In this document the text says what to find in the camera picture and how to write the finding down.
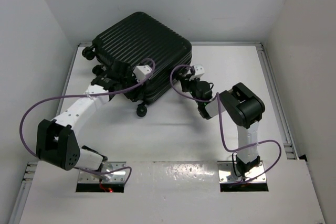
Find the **black hard-shell suitcase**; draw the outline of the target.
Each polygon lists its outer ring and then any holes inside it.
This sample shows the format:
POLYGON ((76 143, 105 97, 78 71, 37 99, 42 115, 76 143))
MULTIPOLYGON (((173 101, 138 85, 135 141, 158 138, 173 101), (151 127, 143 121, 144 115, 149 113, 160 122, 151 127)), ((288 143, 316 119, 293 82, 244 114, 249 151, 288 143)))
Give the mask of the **black hard-shell suitcase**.
POLYGON ((92 70, 96 76, 111 69, 114 61, 129 63, 133 70, 142 65, 154 68, 148 81, 125 93, 132 102, 141 101, 137 116, 144 117, 146 107, 177 81, 181 72, 171 73, 174 67, 191 63, 192 45, 150 15, 135 12, 97 35, 91 46, 84 48, 82 55, 88 60, 98 60, 99 64, 92 70))

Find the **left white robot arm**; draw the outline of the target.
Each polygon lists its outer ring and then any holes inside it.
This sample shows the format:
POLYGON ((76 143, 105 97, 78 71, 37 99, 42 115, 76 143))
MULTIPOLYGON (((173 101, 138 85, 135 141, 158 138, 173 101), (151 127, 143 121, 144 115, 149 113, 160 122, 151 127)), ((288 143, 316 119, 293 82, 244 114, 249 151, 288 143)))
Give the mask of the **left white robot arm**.
POLYGON ((115 91, 134 84, 136 81, 132 78, 131 66, 121 61, 116 61, 111 69, 96 76, 83 96, 67 110, 50 121, 39 123, 37 157, 63 170, 99 171, 107 158, 87 146, 80 146, 77 136, 89 118, 113 98, 115 91))

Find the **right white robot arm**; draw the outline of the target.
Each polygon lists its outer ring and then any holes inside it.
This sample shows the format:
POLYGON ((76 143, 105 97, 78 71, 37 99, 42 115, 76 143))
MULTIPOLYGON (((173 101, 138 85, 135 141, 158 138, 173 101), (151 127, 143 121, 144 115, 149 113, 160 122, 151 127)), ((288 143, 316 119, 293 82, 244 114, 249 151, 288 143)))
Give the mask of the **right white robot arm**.
POLYGON ((234 85, 213 95, 213 84, 193 78, 191 74, 180 77, 183 92, 188 92, 197 103, 202 118, 211 119, 227 112, 237 126, 238 150, 236 150, 236 176, 244 177, 260 162, 258 154, 258 126, 265 105, 243 83, 234 85))

